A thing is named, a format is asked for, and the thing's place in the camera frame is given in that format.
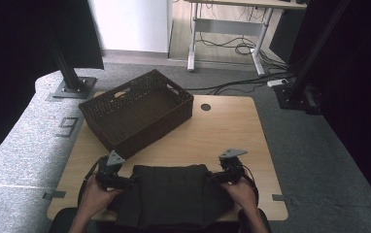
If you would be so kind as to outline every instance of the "desk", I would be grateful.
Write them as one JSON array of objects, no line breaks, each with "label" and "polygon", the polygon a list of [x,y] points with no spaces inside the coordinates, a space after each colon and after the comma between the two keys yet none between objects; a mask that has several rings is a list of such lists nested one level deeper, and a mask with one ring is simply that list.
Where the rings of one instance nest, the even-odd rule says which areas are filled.
[{"label": "desk", "polygon": [[[194,55],[195,55],[195,33],[196,32],[211,32],[232,35],[248,35],[258,37],[257,44],[254,49],[251,49],[257,73],[264,75],[264,69],[259,60],[258,54],[261,45],[264,41],[265,33],[267,31],[271,15],[274,9],[290,9],[290,10],[305,10],[307,5],[297,4],[295,0],[285,2],[280,0],[186,0],[192,3],[194,10],[194,17],[191,22],[191,43],[188,49],[188,64],[187,70],[194,71]],[[258,7],[266,8],[265,18],[263,22],[243,22],[243,21],[227,21],[218,19],[198,18],[198,3],[229,5],[229,6],[243,6],[243,7]]]},{"label": "desk", "polygon": [[[210,105],[211,110],[203,111],[203,104]],[[281,195],[282,192],[254,101],[250,97],[195,95],[192,118],[127,159],[118,174],[129,177],[136,164],[206,164],[210,171],[220,171],[219,156],[230,148],[248,152],[239,158],[253,172],[259,190],[259,208],[269,220],[285,220],[285,202],[272,198],[273,194]],[[77,206],[85,174],[97,158],[105,154],[108,151],[84,122],[57,187],[57,191],[65,191],[66,194],[64,198],[52,199],[48,210],[50,219],[64,208]],[[237,220],[236,213],[236,209],[231,210],[219,220]],[[116,216],[116,213],[103,211],[94,219],[115,220]]]}]

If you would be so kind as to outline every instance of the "wicker basket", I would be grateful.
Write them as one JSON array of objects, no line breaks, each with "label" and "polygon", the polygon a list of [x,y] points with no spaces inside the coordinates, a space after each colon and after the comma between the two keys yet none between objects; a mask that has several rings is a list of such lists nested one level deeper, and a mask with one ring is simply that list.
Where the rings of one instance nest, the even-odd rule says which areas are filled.
[{"label": "wicker basket", "polygon": [[192,116],[194,97],[152,70],[80,104],[107,150],[127,159]]}]

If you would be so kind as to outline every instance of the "gray carpet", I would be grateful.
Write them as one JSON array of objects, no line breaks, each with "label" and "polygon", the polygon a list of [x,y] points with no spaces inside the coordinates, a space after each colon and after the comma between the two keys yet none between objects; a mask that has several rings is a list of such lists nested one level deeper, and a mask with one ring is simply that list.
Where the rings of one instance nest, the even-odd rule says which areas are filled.
[{"label": "gray carpet", "polygon": [[[253,71],[105,64],[105,71],[77,70],[98,78],[91,95],[152,69],[183,88],[213,86],[257,78]],[[84,100],[52,99],[61,82],[58,72],[36,82],[34,98],[0,146],[0,232],[47,232],[46,212],[83,116]],[[249,91],[253,85],[233,88]],[[192,91],[205,94],[208,91]],[[273,158],[288,219],[271,221],[273,232],[371,232],[371,187],[322,116],[282,110],[272,89],[257,86],[251,96]]]}]

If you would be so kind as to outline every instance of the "black stand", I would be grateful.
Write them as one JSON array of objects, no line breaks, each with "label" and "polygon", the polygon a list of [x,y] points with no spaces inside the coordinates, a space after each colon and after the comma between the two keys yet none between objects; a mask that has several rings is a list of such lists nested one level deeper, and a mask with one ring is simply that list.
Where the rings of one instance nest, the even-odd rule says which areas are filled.
[{"label": "black stand", "polygon": [[350,0],[342,0],[336,7],[330,21],[325,26],[320,38],[297,74],[293,86],[275,86],[277,99],[282,109],[304,110],[310,115],[321,115],[320,92],[310,85],[310,69],[319,55],[327,37],[330,35],[339,17],[343,14]]},{"label": "black stand", "polygon": [[320,92],[316,88],[307,85],[299,99],[291,98],[293,94],[292,86],[276,85],[274,86],[274,91],[276,92],[280,108],[301,110],[309,115],[321,115]]},{"label": "black stand", "polygon": [[51,47],[52,56],[64,78],[63,82],[59,85],[52,97],[86,99],[97,79],[77,76],[74,68],[68,66],[55,35],[52,32],[50,23],[43,18],[43,24],[46,26],[46,37],[48,44]]}]

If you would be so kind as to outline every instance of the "white desk leg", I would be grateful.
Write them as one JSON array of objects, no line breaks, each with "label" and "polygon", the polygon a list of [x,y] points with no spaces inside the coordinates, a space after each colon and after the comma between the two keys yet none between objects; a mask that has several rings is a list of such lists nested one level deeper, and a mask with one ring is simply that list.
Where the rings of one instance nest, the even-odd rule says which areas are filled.
[{"label": "white desk leg", "polygon": [[194,55],[195,55],[195,23],[197,21],[197,10],[198,3],[193,3],[194,6],[194,17],[191,19],[191,44],[188,49],[188,65],[187,70],[189,72],[194,72]]},{"label": "white desk leg", "polygon": [[260,76],[263,76],[265,73],[264,73],[264,69],[262,68],[261,61],[258,57],[258,54],[261,50],[261,45],[264,41],[265,33],[267,32],[267,28],[268,28],[268,25],[270,23],[271,15],[273,15],[273,10],[274,10],[273,8],[268,8],[267,9],[267,14],[266,14],[266,17],[265,17],[265,21],[263,21],[263,25],[261,27],[261,32],[260,32],[260,35],[258,36],[257,45],[255,46],[254,49],[251,49],[254,65],[255,65],[255,68],[257,70],[257,73]]}]

